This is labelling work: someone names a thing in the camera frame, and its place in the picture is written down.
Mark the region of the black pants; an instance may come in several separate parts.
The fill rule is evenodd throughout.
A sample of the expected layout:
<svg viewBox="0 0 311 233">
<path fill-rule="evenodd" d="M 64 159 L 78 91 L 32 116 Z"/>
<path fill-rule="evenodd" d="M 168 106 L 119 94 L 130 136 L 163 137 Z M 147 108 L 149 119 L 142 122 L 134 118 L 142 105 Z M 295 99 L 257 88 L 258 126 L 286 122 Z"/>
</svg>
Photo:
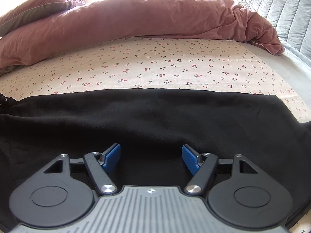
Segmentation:
<svg viewBox="0 0 311 233">
<path fill-rule="evenodd" d="M 310 210 L 310 123 L 299 122 L 275 95 L 205 90 L 96 90 L 1 97 L 1 230 L 17 225 L 12 191 L 60 154 L 81 158 L 121 146 L 117 186 L 177 185 L 190 173 L 188 144 L 230 159 L 242 154 L 293 198 L 292 227 Z"/>
</svg>

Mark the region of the cherry print bed sheet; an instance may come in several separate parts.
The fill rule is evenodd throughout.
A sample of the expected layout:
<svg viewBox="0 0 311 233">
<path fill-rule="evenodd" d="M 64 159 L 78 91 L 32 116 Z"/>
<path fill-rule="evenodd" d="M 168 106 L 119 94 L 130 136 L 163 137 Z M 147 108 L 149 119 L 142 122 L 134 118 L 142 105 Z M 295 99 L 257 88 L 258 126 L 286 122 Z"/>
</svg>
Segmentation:
<svg viewBox="0 0 311 233">
<path fill-rule="evenodd" d="M 236 41 L 129 38 L 61 53 L 1 75 L 1 93 L 35 95 L 169 88 L 276 95 L 299 122 L 304 101 L 269 65 Z"/>
</svg>

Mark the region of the grey plush blanket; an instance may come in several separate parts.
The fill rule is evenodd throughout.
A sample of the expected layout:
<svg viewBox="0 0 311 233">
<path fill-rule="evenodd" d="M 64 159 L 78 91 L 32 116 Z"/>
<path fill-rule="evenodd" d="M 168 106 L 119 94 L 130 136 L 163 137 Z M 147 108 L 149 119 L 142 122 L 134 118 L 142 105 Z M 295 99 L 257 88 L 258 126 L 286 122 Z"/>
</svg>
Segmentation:
<svg viewBox="0 0 311 233">
<path fill-rule="evenodd" d="M 310 97 L 310 67 L 300 58 L 285 50 L 282 55 L 272 55 L 257 46 L 241 43 L 280 75 L 306 101 Z"/>
</svg>

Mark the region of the dusty pink duvet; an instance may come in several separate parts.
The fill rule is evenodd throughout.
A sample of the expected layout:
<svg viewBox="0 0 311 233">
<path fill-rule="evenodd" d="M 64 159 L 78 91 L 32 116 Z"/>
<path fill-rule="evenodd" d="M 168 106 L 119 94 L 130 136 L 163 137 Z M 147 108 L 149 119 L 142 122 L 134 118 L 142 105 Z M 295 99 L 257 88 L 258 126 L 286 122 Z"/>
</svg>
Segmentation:
<svg viewBox="0 0 311 233">
<path fill-rule="evenodd" d="M 22 26 L 1 38 L 1 67 L 129 37 L 250 42 L 284 52 L 276 30 L 233 0 L 103 0 Z"/>
</svg>

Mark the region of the mauve and grey pillow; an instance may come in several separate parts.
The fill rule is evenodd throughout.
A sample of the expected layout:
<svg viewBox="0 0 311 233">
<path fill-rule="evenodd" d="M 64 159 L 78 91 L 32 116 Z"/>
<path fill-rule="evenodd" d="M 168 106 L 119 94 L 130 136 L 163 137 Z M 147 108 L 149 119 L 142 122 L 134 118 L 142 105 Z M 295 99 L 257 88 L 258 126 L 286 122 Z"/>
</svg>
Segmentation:
<svg viewBox="0 0 311 233">
<path fill-rule="evenodd" d="M 1 37 L 24 25 L 85 4 L 85 0 L 25 1 L 1 16 Z"/>
</svg>

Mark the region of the grey quilted bedspread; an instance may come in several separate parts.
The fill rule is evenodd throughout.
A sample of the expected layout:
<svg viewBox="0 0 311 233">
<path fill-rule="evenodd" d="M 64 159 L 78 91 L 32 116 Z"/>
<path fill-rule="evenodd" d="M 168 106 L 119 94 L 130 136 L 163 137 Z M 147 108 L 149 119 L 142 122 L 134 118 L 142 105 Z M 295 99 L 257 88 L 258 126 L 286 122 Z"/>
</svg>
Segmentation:
<svg viewBox="0 0 311 233">
<path fill-rule="evenodd" d="M 281 43 L 310 66 L 310 0 L 238 0 L 267 19 Z"/>
</svg>

